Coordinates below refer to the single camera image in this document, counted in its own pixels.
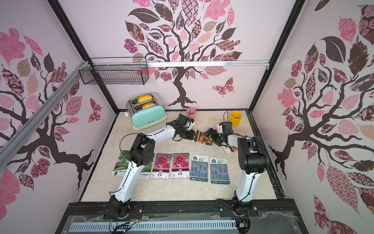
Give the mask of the marigold seed packet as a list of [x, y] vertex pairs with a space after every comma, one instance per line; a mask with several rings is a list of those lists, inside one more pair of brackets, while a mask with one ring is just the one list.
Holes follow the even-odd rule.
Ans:
[[209, 146], [213, 144], [212, 139], [210, 137], [205, 136], [205, 133], [199, 130], [196, 131], [196, 137], [193, 141], [196, 143], [209, 145]]
[[222, 145], [222, 148], [223, 148], [223, 150], [225, 151], [225, 153], [227, 155], [229, 155], [229, 154], [231, 154], [233, 152], [238, 151], [238, 148], [234, 147], [234, 146], [225, 146], [225, 145]]

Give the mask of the hollyhock seed packet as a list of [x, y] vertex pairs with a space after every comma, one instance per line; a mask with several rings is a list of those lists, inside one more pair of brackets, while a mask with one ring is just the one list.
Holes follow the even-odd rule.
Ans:
[[171, 178], [189, 178], [190, 177], [190, 154], [173, 153]]
[[157, 153], [155, 155], [151, 179], [169, 179], [172, 154]]

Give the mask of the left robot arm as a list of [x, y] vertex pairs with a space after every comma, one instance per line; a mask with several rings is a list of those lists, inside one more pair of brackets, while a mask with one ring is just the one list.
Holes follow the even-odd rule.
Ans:
[[109, 211], [113, 216], [125, 218], [129, 214], [132, 190], [141, 171], [153, 159], [155, 146], [176, 136], [180, 136], [180, 139], [193, 140], [195, 138], [195, 131], [192, 130], [194, 125], [194, 119], [180, 114], [177, 119], [166, 123], [159, 130], [148, 134], [135, 134], [136, 138], [130, 148], [126, 174], [118, 189], [110, 192]]

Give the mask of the green gourd seed packet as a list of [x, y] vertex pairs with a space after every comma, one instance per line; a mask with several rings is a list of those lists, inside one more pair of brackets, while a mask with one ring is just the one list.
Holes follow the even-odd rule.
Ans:
[[149, 164], [147, 164], [143, 168], [143, 170], [139, 174], [139, 177], [138, 177], [139, 179], [149, 179], [150, 178], [152, 168], [153, 168], [153, 163], [154, 163], [154, 160], [152, 160]]

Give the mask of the lavender seed packet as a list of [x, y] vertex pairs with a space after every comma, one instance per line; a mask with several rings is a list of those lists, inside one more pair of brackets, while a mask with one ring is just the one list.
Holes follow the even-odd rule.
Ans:
[[190, 180], [208, 182], [208, 156], [193, 155]]
[[229, 185], [228, 161], [222, 158], [210, 158], [209, 163], [211, 183]]

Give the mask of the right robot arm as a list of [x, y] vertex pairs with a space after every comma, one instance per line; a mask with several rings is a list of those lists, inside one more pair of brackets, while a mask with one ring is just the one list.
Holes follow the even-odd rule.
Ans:
[[266, 148], [259, 137], [244, 136], [233, 131], [231, 122], [221, 122], [217, 129], [209, 128], [204, 135], [218, 146], [236, 147], [242, 176], [232, 198], [232, 207], [250, 207], [253, 193], [260, 175], [266, 171], [269, 159]]

